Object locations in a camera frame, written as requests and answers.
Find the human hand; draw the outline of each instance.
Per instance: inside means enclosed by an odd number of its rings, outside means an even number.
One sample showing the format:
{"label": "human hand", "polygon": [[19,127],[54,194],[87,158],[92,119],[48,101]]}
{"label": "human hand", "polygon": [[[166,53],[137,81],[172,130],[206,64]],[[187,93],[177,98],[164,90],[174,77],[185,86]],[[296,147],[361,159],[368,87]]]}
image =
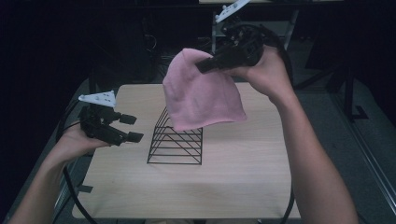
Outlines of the human hand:
{"label": "human hand", "polygon": [[265,94],[276,104],[283,97],[294,95],[285,64],[276,48],[263,46],[259,62],[250,67],[237,67],[226,73],[242,77],[258,92]]}
{"label": "human hand", "polygon": [[57,163],[70,162],[83,156],[98,147],[109,147],[110,144],[88,137],[79,124],[73,125],[64,131],[58,143],[49,153],[47,160]]}

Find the left hand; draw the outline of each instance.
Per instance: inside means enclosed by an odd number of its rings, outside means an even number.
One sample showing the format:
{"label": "left hand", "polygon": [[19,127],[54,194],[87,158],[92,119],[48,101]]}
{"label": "left hand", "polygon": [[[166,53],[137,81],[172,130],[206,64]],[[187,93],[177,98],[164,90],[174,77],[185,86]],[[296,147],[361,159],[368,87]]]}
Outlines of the left hand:
{"label": "left hand", "polygon": [[55,162],[70,162],[98,147],[109,146],[109,143],[88,137],[79,124],[76,124],[64,131],[61,139],[49,154],[49,159]]}

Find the human arm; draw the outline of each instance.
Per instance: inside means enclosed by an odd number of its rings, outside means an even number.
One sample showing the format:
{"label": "human arm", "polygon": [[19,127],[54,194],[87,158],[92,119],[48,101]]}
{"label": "human arm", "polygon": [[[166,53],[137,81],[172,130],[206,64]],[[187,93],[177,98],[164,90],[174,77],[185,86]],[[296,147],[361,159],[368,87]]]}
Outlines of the human arm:
{"label": "human arm", "polygon": [[108,144],[87,137],[78,124],[67,129],[43,160],[21,204],[8,223],[51,223],[63,168],[77,157],[105,146]]}
{"label": "human arm", "polygon": [[304,223],[358,223],[347,187],[309,122],[277,50],[264,47],[257,65],[229,71],[276,106],[283,127],[296,202]]}

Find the hat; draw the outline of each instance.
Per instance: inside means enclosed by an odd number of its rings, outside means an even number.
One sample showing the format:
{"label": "hat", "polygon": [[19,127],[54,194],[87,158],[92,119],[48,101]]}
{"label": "hat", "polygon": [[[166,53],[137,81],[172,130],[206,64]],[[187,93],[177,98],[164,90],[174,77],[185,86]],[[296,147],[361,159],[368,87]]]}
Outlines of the hat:
{"label": "hat", "polygon": [[195,66],[209,57],[197,49],[183,49],[169,64],[163,90],[175,131],[247,119],[233,79],[220,70],[202,74]]}

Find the white bracket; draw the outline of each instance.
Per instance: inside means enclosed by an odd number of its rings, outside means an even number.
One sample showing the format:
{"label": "white bracket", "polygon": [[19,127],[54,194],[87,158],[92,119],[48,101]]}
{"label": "white bracket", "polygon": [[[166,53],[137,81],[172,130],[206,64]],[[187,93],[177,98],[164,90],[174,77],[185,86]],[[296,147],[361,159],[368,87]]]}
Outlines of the white bracket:
{"label": "white bracket", "polygon": [[96,105],[105,105],[109,107],[116,106],[116,96],[114,95],[114,91],[106,91],[91,95],[80,95],[78,99],[80,101]]}
{"label": "white bracket", "polygon": [[223,6],[223,10],[219,15],[216,15],[216,22],[224,21],[227,17],[233,15],[237,10],[244,7],[250,0],[238,0],[229,6]]}

